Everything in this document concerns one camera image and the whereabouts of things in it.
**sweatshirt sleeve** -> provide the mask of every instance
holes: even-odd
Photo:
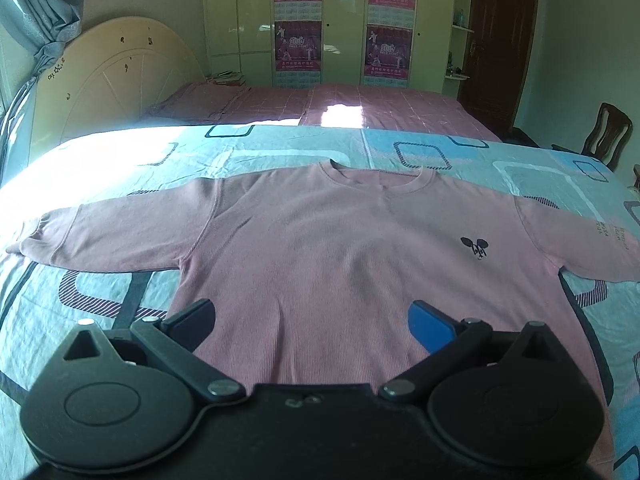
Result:
[[[197,178],[173,189],[57,209],[7,252],[85,272],[175,269],[213,216],[220,186]]]
[[[625,228],[515,197],[533,244],[558,267],[590,280],[640,282],[640,246]]]

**white headboard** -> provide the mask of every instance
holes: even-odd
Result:
[[[40,77],[29,160],[75,137],[131,128],[148,106],[203,80],[189,47],[162,23],[135,16],[101,23]]]

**gray curtain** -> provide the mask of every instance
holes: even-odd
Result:
[[[62,55],[66,43],[80,34],[83,3],[84,0],[0,0],[0,23],[34,57],[33,73],[18,90],[2,120],[0,186],[26,165],[34,86],[38,76]],[[9,165],[11,158],[15,161]]]

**blue gripper pad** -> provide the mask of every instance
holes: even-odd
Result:
[[[424,301],[409,306],[409,332],[427,352],[433,354],[456,338],[460,324]]]

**wooden chair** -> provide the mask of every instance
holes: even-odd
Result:
[[[602,123],[604,121],[604,113],[607,113],[607,124],[602,131]],[[614,105],[602,103],[598,112],[598,119],[593,131],[584,141],[584,147],[580,152],[581,155],[592,156],[599,161],[604,162],[607,153],[612,151],[611,160],[607,167],[613,171],[618,165],[620,154],[625,144],[631,137],[634,125],[626,114],[618,110]],[[563,148],[556,144],[552,144],[551,148],[559,152],[575,153],[572,150]]]

